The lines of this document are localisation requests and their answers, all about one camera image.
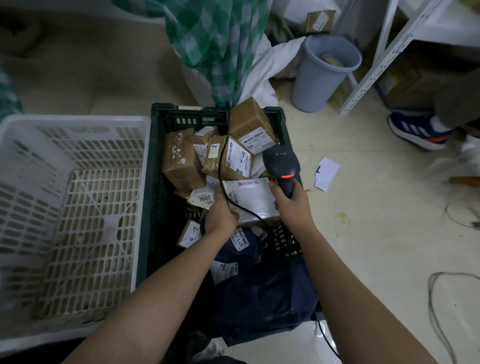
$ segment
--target crate bottom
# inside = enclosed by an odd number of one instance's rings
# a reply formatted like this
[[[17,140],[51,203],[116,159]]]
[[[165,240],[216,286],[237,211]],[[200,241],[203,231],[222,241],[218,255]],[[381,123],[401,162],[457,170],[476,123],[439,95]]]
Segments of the crate bottom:
[[[71,172],[34,318],[105,317],[130,293],[141,174],[141,168]]]

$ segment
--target blue-gray plastic bin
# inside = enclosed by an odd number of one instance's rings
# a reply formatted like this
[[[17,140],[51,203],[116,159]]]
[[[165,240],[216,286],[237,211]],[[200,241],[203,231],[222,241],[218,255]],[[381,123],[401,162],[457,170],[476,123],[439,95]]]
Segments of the blue-gray plastic bin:
[[[361,64],[358,49],[345,38],[327,34],[307,37],[304,54],[290,95],[293,105],[305,112],[320,110],[345,77]],[[345,67],[333,66],[319,57],[327,53]]]

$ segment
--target black barcode scanner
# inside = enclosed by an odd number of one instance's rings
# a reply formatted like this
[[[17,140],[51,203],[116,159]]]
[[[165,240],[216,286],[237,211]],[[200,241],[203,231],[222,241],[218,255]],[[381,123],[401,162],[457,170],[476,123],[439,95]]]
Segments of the black barcode scanner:
[[[292,198],[294,178],[300,173],[300,163],[288,146],[273,146],[263,151],[265,169],[276,179],[285,196]]]

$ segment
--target hand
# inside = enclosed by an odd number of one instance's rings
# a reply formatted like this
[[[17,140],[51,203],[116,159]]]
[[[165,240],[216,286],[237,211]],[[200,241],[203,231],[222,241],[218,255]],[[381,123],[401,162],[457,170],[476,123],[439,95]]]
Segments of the hand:
[[[207,234],[216,234],[225,238],[223,242],[226,242],[233,235],[238,221],[238,214],[230,211],[227,200],[220,188],[217,187],[215,189],[215,202],[210,207],[206,217],[205,231]]]
[[[303,229],[311,227],[315,228],[312,213],[310,212],[310,204],[308,196],[302,185],[295,181],[292,198],[288,198],[282,189],[274,182],[269,182],[268,187],[275,197],[275,205],[280,211],[280,217],[288,229],[295,235]]]

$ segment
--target person's right arm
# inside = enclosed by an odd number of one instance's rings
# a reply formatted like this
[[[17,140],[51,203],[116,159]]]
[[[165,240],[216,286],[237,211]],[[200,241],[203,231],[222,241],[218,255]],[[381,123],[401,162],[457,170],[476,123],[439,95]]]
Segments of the person's right arm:
[[[296,182],[288,199],[270,182],[285,225],[300,243],[343,364],[436,364],[405,326],[342,262],[317,230],[307,193]]]

